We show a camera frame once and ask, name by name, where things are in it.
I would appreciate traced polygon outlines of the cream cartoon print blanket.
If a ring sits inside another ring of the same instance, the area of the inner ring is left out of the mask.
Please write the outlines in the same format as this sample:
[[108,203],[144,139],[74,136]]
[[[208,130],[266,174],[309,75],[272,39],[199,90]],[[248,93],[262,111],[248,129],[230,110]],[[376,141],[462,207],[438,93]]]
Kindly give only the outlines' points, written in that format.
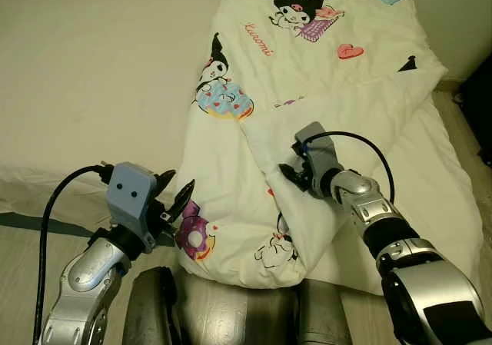
[[482,219],[431,93],[445,68],[412,0],[221,0],[193,88],[177,181],[194,193],[176,233],[190,274],[247,288],[314,279],[379,294],[373,257],[337,205],[284,179],[312,121],[366,137],[396,207],[477,274]]

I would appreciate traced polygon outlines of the dark robot left leg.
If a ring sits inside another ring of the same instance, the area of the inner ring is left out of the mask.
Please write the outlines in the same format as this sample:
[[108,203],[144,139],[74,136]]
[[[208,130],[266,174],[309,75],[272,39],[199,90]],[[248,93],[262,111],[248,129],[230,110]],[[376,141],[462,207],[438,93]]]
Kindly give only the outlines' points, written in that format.
[[176,306],[177,285],[170,268],[141,272],[132,283],[121,345],[185,345]]

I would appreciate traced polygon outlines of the dark robot leg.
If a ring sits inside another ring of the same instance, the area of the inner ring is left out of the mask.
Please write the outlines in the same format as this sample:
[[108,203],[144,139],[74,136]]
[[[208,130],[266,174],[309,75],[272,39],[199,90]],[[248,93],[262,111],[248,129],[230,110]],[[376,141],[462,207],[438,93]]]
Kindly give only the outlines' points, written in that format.
[[354,345],[340,287],[303,280],[298,292],[298,345]]
[[170,268],[141,272],[132,283],[121,345],[185,345],[176,306],[177,285]]

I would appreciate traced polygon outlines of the beige sheeted mattress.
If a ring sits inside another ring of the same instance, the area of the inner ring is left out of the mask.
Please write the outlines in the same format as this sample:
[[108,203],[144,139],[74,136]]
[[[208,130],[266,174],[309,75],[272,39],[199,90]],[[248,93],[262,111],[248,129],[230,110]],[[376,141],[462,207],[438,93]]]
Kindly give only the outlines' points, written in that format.
[[[152,171],[182,162],[193,78],[208,56],[219,0],[0,0],[0,224],[39,228],[70,171],[129,161]],[[384,148],[396,205],[422,235],[481,229],[483,211],[430,97]],[[52,219],[64,235],[109,222],[106,186],[80,177]]]

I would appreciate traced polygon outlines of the dark robot right leg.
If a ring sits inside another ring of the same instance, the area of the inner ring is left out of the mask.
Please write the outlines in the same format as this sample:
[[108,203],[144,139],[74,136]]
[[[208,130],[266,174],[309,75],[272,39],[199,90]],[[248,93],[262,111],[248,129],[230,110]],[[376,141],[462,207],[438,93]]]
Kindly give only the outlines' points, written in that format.
[[340,287],[303,280],[298,292],[298,345],[354,345]]

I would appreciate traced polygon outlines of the black bulky floor object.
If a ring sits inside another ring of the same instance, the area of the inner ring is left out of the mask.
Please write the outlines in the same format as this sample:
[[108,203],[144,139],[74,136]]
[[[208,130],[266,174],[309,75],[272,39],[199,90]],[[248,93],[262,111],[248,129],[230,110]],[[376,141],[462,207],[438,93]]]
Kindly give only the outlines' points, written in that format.
[[491,166],[492,138],[492,57],[486,57],[477,70],[458,86],[458,108],[479,145],[478,156],[486,166]]

